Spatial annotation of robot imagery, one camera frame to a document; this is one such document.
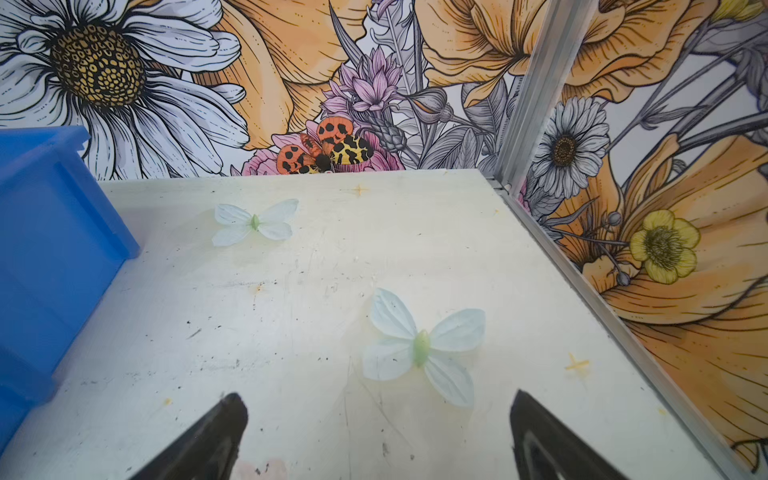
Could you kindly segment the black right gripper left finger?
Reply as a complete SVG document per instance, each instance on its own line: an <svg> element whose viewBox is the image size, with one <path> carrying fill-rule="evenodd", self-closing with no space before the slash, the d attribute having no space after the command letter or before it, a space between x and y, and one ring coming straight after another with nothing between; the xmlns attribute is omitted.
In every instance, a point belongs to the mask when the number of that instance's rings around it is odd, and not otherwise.
<svg viewBox="0 0 768 480"><path fill-rule="evenodd" d="M241 397L229 393L130 479L227 480L247 423Z"/></svg>

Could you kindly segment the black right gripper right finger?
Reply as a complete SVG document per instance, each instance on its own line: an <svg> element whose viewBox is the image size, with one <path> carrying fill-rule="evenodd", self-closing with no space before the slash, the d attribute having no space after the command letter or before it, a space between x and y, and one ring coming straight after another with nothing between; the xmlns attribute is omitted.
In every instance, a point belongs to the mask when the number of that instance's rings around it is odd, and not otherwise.
<svg viewBox="0 0 768 480"><path fill-rule="evenodd" d="M626 479L524 390L516 392L509 422L521 479Z"/></svg>

